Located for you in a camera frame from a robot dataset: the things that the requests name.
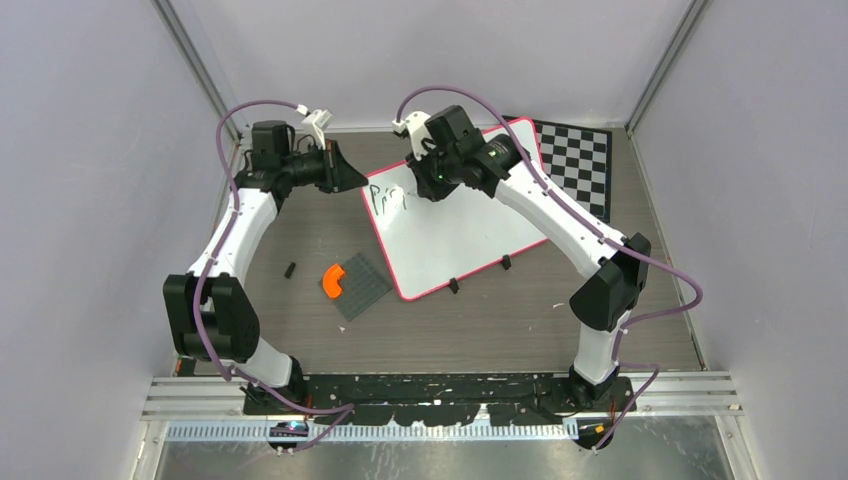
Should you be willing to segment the white board with pink frame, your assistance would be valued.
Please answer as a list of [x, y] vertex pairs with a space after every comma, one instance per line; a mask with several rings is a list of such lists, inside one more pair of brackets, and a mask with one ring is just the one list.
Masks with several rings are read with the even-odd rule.
[[432, 202], [417, 195], [403, 161], [368, 175], [361, 197], [398, 296], [414, 301], [546, 241], [523, 216], [458, 187]]

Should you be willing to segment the black marker cap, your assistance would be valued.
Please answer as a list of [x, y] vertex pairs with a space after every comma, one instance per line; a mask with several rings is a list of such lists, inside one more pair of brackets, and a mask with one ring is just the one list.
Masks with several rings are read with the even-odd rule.
[[285, 270], [285, 272], [284, 272], [284, 277], [285, 277], [286, 279], [290, 279], [290, 278], [291, 278], [291, 276], [292, 276], [292, 274], [293, 274], [294, 270], [296, 269], [296, 266], [297, 266], [297, 264], [296, 264], [295, 262], [291, 262], [291, 263], [287, 266], [287, 268], [286, 268], [286, 270]]

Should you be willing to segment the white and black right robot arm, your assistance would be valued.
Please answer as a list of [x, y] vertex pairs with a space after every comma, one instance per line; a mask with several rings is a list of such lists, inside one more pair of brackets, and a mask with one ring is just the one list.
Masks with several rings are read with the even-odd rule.
[[480, 191], [529, 221], [584, 278], [569, 299], [581, 326], [565, 385], [579, 409], [598, 409], [620, 371], [614, 348], [645, 287], [650, 242], [625, 236], [569, 197], [530, 159], [508, 122], [485, 139], [465, 110], [451, 105], [434, 115], [399, 116], [392, 126], [411, 143], [406, 164], [419, 196], [438, 202], [459, 187]]

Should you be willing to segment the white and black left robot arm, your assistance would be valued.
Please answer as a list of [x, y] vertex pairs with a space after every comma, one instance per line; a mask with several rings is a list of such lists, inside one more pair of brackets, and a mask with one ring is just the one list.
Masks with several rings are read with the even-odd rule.
[[260, 321], [242, 285], [255, 251], [293, 189], [314, 186], [326, 194], [363, 187], [366, 177], [333, 139], [315, 135], [299, 150], [284, 121], [253, 125], [251, 148], [234, 177], [224, 218], [201, 256], [184, 274], [168, 276], [163, 296], [177, 354], [218, 360], [230, 373], [245, 373], [250, 392], [280, 412], [298, 412], [307, 398], [300, 363], [279, 352], [260, 333]]

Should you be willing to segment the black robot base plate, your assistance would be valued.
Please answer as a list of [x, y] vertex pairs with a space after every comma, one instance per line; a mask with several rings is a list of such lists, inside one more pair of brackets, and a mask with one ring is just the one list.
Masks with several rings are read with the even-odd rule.
[[554, 373], [312, 375], [285, 395], [328, 426], [467, 426], [485, 414], [494, 426], [554, 425], [576, 414], [612, 420], [634, 410], [635, 389], [618, 377], [599, 396]]

